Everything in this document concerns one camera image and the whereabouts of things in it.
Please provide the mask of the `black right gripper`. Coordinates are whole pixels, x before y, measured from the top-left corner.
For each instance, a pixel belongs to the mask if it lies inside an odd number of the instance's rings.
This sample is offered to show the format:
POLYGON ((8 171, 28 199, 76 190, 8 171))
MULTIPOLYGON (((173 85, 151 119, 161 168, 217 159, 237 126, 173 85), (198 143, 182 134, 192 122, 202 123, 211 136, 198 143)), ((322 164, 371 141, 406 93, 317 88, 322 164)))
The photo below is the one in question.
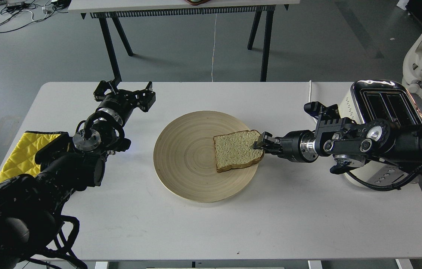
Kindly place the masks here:
POLYGON ((296 163, 312 163, 318 157, 315 136, 310 130, 292 131, 283 137, 273 137, 271 133, 263 132, 252 148, 296 163))

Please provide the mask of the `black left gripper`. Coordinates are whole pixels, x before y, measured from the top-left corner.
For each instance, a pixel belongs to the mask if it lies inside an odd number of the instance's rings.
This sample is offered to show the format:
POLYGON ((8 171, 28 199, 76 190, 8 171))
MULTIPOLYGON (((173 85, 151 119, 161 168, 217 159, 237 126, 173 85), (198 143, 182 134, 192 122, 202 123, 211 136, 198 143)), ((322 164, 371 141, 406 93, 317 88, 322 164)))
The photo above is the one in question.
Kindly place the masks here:
POLYGON ((148 112, 156 101, 156 92, 153 91, 153 82, 148 82, 144 90, 129 92, 119 90, 119 83, 114 80, 100 81, 93 92, 96 102, 100 102, 97 112, 110 109, 120 116, 121 120, 128 120, 136 108, 148 112))

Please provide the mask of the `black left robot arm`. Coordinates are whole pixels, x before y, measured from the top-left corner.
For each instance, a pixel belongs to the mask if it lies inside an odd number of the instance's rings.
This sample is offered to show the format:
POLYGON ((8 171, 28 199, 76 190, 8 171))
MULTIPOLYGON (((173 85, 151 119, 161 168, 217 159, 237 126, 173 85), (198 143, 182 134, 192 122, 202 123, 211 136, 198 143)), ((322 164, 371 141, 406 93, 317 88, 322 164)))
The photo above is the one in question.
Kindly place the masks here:
POLYGON ((118 89, 119 83, 100 81, 93 94, 100 105, 74 136, 61 132, 34 155, 37 175, 21 173, 0 183, 0 269, 23 261, 48 266, 34 255, 87 268, 72 251, 80 222, 63 215, 63 207, 76 191, 101 185, 108 156, 131 145, 124 126, 133 110, 148 112, 156 101, 152 82, 137 91, 118 89))

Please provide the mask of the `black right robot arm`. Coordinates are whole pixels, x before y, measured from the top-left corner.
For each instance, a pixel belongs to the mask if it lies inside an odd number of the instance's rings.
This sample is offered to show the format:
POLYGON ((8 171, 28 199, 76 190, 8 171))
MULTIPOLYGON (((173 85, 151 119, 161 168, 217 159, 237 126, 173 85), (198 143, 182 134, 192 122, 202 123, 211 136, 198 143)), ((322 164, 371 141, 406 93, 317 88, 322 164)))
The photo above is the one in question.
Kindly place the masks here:
POLYGON ((422 174, 422 124, 401 127, 381 118, 357 124, 348 117, 341 118, 336 104, 326 107, 320 102, 307 103, 304 110, 317 120, 314 131, 293 131, 283 137, 264 132, 253 148, 298 163, 332 155, 336 164, 329 172, 347 174, 375 191, 399 190, 422 174), (352 170, 369 161, 392 164, 407 176, 384 186, 364 182, 352 170))

